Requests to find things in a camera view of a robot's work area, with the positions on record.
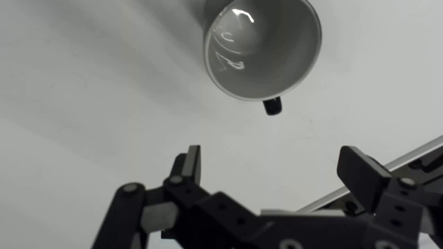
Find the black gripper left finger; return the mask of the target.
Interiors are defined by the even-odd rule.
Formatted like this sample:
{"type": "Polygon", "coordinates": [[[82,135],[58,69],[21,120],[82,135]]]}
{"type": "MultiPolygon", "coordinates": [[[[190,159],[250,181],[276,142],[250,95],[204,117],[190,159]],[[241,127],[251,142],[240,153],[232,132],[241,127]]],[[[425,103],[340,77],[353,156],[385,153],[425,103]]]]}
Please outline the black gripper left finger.
{"type": "Polygon", "coordinates": [[[148,249],[154,232],[182,249],[256,249],[255,214],[223,192],[209,193],[200,178],[201,146],[191,145],[161,186],[121,185],[92,249],[148,249]]]}

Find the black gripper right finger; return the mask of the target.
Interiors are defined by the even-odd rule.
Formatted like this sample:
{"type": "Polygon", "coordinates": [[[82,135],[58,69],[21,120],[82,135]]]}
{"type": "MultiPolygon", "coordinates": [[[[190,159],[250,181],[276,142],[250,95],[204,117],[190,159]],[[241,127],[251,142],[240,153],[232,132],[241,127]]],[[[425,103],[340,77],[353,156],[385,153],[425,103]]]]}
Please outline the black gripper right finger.
{"type": "Polygon", "coordinates": [[[443,246],[443,193],[398,177],[355,146],[344,146],[338,175],[371,215],[366,249],[418,249],[420,233],[443,246]]]}

